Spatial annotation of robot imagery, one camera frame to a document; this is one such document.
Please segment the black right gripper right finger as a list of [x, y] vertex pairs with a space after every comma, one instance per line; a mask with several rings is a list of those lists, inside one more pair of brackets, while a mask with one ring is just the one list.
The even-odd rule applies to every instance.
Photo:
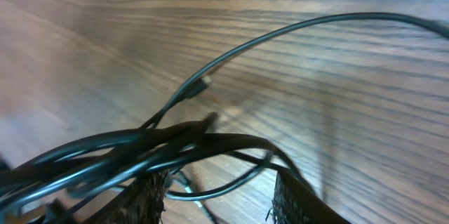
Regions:
[[284, 170], [276, 175], [272, 220], [277, 224], [350, 224]]

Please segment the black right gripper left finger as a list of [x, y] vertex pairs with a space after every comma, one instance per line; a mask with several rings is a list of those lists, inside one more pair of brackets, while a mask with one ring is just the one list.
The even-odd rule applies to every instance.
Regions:
[[158, 224], [164, 210], [167, 171], [144, 173], [83, 224]]

